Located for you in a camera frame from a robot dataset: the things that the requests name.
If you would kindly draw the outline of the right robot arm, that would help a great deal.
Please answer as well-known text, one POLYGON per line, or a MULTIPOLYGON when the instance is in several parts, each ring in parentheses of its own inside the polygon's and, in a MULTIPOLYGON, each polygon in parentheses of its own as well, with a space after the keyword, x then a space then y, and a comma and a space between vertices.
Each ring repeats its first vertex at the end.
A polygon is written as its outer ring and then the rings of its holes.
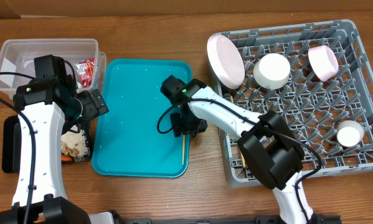
POLYGON ((195 137, 206 130, 208 122, 213 123, 236 140, 252 176, 273 191, 284 223, 320 222, 302 186, 304 179, 320 169, 302 173, 305 152, 314 156, 317 152, 297 140, 278 113, 245 110, 197 79, 185 83, 170 75, 160 91, 171 103, 166 113, 176 137, 195 137))

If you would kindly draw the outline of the small white cup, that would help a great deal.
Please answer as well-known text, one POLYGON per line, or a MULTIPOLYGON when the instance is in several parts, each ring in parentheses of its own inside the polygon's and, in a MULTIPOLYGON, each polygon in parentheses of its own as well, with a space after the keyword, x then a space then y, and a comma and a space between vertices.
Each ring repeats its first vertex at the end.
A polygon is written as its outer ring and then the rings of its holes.
POLYGON ((336 139, 340 145, 353 147, 364 137, 363 127, 356 121, 343 121, 338 124, 336 139))

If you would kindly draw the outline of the white bowl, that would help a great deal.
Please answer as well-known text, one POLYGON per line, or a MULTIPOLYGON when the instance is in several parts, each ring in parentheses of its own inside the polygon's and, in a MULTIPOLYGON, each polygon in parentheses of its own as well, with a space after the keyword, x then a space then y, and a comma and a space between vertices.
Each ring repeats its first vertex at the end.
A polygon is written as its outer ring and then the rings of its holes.
POLYGON ((261 87, 276 90, 286 85, 290 70, 290 62, 283 55, 272 53, 254 65, 253 76, 261 87))

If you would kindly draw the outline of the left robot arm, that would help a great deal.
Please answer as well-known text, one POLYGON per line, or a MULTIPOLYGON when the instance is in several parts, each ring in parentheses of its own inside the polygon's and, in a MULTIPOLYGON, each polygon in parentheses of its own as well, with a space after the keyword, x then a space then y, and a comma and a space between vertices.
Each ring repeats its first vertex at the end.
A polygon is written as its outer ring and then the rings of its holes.
POLYGON ((37 57, 34 65, 35 76, 17 87, 13 104, 0 98, 17 113, 21 129, 17 188, 0 223, 34 223, 41 215, 44 223, 121 223, 114 210, 89 215, 68 201, 62 178, 61 136, 109 111, 101 93, 78 93, 61 57, 37 57))

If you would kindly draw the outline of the white rice pile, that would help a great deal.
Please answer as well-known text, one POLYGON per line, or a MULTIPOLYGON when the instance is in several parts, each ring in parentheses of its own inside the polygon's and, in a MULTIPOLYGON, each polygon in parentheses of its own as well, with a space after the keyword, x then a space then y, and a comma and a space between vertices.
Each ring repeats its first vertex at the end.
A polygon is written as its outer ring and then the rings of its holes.
POLYGON ((72 157, 73 162, 87 161, 90 159, 91 150, 85 132, 81 130, 79 133, 67 132, 61 136, 61 155, 63 145, 70 148, 76 148, 80 153, 77 157, 72 157))

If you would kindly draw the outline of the peanut pile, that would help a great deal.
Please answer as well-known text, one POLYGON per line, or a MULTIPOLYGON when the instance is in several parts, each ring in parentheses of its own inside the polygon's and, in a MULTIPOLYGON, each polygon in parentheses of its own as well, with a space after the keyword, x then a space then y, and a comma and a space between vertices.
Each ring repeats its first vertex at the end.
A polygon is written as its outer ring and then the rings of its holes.
POLYGON ((62 154, 64 156, 77 157, 79 153, 80 152, 76 148, 70 148, 67 145, 63 145, 62 147, 62 154))

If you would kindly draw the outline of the wooden chopstick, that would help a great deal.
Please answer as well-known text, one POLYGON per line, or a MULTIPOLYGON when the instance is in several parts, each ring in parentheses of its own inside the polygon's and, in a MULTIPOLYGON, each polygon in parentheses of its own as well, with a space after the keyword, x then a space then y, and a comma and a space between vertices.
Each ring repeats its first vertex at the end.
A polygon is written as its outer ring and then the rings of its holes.
MULTIPOLYGON (((231 98, 231 103, 234 103, 234 98, 233 98, 232 95, 230 96, 230 98, 231 98)), ((244 158, 244 156, 242 155, 242 152, 241 152, 240 150, 239 150, 239 154, 240 154, 241 161, 242 161, 242 167, 243 167, 243 168, 246 168, 246 161, 245 161, 245 158, 244 158)))
POLYGON ((186 136, 183 135, 183 142, 182 142, 182 165, 185 163, 185 146, 186 146, 186 136))

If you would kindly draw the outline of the orange carrot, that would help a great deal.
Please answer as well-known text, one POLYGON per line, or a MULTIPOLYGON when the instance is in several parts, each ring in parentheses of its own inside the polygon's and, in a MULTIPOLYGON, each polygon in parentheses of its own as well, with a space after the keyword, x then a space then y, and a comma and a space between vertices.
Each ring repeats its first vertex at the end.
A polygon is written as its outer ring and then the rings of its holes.
POLYGON ((66 155, 61 155, 61 161, 64 163, 73 162, 73 158, 66 155))

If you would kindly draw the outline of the red snack wrapper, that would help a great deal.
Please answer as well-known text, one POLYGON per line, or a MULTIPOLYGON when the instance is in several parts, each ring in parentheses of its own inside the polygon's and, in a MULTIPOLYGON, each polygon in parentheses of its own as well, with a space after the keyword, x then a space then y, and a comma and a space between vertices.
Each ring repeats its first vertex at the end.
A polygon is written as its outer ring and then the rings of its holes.
POLYGON ((89 58, 75 64, 83 88, 89 87, 93 81, 94 63, 95 59, 89 58))

